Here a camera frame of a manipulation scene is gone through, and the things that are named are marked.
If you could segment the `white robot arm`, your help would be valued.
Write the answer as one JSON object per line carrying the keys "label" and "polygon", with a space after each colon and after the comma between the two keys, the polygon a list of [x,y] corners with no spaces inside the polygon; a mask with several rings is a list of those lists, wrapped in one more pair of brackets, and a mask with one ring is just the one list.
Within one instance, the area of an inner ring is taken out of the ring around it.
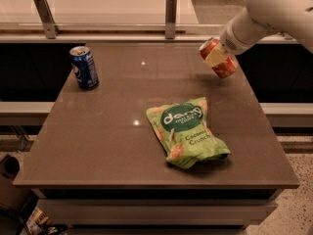
{"label": "white robot arm", "polygon": [[290,35],[313,52],[313,0],[246,0],[203,62],[214,68],[278,32]]}

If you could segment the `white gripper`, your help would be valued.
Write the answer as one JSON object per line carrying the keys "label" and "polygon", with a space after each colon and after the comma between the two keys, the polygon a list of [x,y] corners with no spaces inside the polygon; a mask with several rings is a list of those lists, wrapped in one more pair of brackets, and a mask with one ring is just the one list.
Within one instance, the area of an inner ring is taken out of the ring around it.
{"label": "white gripper", "polygon": [[264,37],[276,34],[277,30],[256,22],[243,8],[222,30],[220,43],[223,48],[215,47],[204,59],[209,68],[224,63],[232,55],[240,55]]}

